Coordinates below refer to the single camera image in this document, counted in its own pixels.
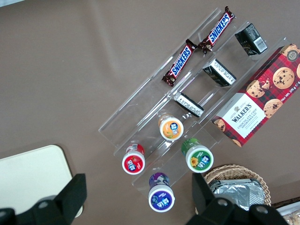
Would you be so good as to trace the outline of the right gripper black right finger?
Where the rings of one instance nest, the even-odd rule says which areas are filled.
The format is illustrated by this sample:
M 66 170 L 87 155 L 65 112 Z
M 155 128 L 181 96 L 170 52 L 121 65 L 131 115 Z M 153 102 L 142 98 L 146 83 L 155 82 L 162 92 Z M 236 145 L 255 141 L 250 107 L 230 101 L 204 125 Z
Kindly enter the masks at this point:
M 286 225 L 279 212 L 268 205 L 254 204 L 246 211 L 225 198 L 216 198 L 204 177 L 192 174 L 192 197 L 198 214 L 188 225 Z

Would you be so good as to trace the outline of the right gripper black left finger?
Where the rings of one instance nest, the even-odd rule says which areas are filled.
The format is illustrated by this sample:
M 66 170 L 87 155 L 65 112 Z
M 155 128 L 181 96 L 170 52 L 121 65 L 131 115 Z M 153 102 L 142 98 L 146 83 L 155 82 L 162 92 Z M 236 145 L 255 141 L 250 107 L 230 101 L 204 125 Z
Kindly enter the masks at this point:
M 0 210 L 2 225 L 70 225 L 87 198 L 86 175 L 76 174 L 52 200 L 43 200 L 19 215 Z

